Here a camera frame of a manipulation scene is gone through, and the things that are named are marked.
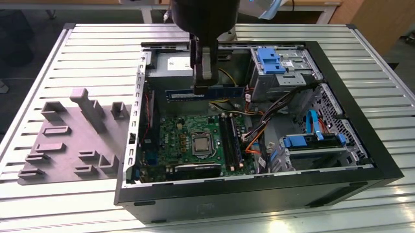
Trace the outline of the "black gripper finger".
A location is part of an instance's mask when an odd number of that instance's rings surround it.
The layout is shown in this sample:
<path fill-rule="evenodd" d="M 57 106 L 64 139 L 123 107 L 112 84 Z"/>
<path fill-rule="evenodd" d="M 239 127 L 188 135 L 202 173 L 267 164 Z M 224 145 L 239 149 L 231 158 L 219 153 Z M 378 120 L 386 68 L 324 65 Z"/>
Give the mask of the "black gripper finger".
<path fill-rule="evenodd" d="M 194 93 L 206 94 L 208 88 L 218 84 L 218 65 L 212 61 L 210 48 L 196 48 L 194 62 Z"/>

